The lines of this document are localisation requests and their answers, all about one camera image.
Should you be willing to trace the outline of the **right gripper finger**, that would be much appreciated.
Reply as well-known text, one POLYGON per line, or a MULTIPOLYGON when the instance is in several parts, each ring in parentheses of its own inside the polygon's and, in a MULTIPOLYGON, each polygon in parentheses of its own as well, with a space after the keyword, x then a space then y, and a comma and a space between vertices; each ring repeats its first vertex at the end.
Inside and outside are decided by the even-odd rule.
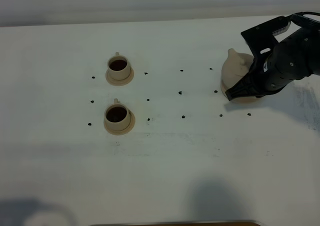
POLYGON ((233 87, 226 90, 225 95, 229 101, 246 97, 260 98, 262 91, 254 82, 252 74, 248 72, 233 87))

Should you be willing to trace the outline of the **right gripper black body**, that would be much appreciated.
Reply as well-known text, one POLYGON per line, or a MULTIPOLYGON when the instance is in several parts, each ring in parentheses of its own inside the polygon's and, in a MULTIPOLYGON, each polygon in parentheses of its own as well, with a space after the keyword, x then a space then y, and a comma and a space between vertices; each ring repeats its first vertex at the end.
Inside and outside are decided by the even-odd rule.
POLYGON ((288 30, 277 36, 272 35, 275 18, 241 32, 254 57, 248 73, 261 97, 320 73, 320 22, 305 15, 290 15, 290 20, 288 30))

